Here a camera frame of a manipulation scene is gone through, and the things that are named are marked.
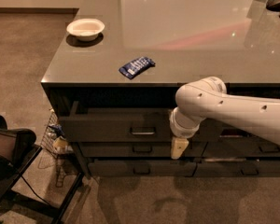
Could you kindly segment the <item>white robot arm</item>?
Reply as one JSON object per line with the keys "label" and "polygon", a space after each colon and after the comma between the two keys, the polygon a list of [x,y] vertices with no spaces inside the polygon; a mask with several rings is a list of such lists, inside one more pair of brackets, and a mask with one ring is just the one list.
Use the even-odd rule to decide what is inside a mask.
{"label": "white robot arm", "polygon": [[205,119],[216,119],[280,146],[280,99],[227,94],[224,82],[207,77],[180,87],[170,114],[171,158],[177,160]]}

